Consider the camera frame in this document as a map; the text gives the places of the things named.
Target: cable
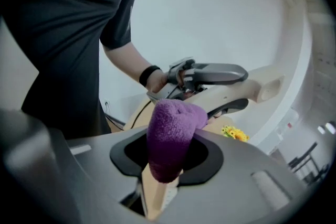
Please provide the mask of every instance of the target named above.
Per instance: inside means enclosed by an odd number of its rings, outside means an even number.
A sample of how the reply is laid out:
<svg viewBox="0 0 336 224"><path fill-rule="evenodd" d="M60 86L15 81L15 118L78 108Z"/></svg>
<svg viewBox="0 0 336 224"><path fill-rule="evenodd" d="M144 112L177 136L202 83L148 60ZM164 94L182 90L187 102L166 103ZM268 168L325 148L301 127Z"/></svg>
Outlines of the cable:
<svg viewBox="0 0 336 224"><path fill-rule="evenodd" d="M144 109L145 109L150 103L151 103L151 101L149 101L149 102L142 108L142 110L137 114L137 116L136 116L136 118L135 118L135 120L134 120L134 122L133 122L133 124L132 124L131 129L134 127L135 123L137 122L136 120L138 119L138 117L140 116L140 114L144 111Z"/></svg>
<svg viewBox="0 0 336 224"><path fill-rule="evenodd" d="M123 129L122 128L120 128L120 127L118 127L111 119L110 119L110 117L109 117L109 115L107 115L106 113L105 113L105 117L106 117L106 119L108 119L109 120L109 122L111 122L115 127L117 127L120 131L123 131Z"/></svg>

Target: hand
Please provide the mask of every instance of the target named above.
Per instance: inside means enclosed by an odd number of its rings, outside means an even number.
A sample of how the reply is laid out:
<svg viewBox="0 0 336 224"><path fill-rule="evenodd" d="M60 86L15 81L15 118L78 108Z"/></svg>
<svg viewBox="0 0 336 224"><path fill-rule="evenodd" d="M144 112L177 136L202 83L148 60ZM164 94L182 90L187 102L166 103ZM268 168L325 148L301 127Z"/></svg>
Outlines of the hand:
<svg viewBox="0 0 336 224"><path fill-rule="evenodd" d="M179 77L177 78L179 85L183 85L183 77L184 77L184 72L181 71ZM147 85L146 89L153 92L153 93L158 93L168 82L168 74L163 73L161 70L156 70L147 79Z"/></svg>
<svg viewBox="0 0 336 224"><path fill-rule="evenodd" d="M158 93L168 82L168 74L163 73L162 70L158 69L151 73L147 79L146 89Z"/></svg>

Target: white wall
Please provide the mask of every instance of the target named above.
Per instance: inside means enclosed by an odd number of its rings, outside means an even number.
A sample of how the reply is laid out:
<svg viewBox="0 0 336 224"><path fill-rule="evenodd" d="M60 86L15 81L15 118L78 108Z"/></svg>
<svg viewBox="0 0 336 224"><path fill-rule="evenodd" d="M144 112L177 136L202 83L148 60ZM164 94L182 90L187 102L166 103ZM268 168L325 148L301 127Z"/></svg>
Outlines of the white wall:
<svg viewBox="0 0 336 224"><path fill-rule="evenodd" d="M251 116L244 119L251 133L251 144L258 146L279 124L292 106L308 69L312 37L305 0L294 0L283 31L282 46L275 65L285 75L279 94L257 105Z"/></svg>
<svg viewBox="0 0 336 224"><path fill-rule="evenodd" d="M283 0L135 0L132 41L164 70L187 56L251 70L274 62L286 13ZM101 51L100 98L110 101L112 116L127 121L144 93Z"/></svg>
<svg viewBox="0 0 336 224"><path fill-rule="evenodd" d="M0 108L21 109L37 75L0 18Z"/></svg>
<svg viewBox="0 0 336 224"><path fill-rule="evenodd" d="M301 88L291 105L292 111L288 111L290 114L287 112L278 126L274 128L274 130L269 133L269 135L263 139L261 143L258 144L258 148L266 154L270 154L279 146L280 143L282 143L281 141L283 139L287 139L287 137L293 133L293 130L297 128L297 125L301 124L302 120L307 116L313 102L313 72L314 68L311 59ZM294 114L291 112L297 113L298 118L293 119L292 117ZM288 123L291 123L293 126L292 129L287 126Z"/></svg>

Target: black t-shirt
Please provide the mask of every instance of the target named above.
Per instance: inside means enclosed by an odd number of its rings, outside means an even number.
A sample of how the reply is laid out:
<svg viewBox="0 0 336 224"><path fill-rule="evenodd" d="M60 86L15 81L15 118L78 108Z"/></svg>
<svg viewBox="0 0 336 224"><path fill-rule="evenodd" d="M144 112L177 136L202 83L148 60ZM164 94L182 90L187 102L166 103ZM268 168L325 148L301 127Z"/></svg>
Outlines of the black t-shirt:
<svg viewBox="0 0 336 224"><path fill-rule="evenodd" d="M1 1L10 31L39 70L23 111L66 138L110 133L98 99L99 39L110 49L131 41L134 0Z"/></svg>

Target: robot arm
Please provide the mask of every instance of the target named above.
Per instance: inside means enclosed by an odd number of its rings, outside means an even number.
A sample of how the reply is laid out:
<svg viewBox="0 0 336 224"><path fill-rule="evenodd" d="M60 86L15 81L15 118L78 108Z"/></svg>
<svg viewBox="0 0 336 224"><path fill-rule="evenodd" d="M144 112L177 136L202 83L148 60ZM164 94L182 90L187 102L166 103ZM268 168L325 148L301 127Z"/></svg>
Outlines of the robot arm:
<svg viewBox="0 0 336 224"><path fill-rule="evenodd" d="M178 84L181 71L185 71L183 87ZM227 63L196 63L192 58L184 58L170 65L168 84L158 93L147 95L155 103L159 99L184 100L184 93L205 90L203 85L231 85L246 80L248 72L238 65Z"/></svg>
<svg viewBox="0 0 336 224"><path fill-rule="evenodd" d="M185 71L184 85L178 84ZM282 86L284 75L273 66L265 66L249 73L241 66L226 63L196 63L185 58L170 65L168 84L158 93L148 92L153 103L162 98L185 100L185 92L197 93L188 98L202 107L209 118L230 108L243 109L248 99L261 103L275 97ZM203 85L216 85L206 91Z"/></svg>

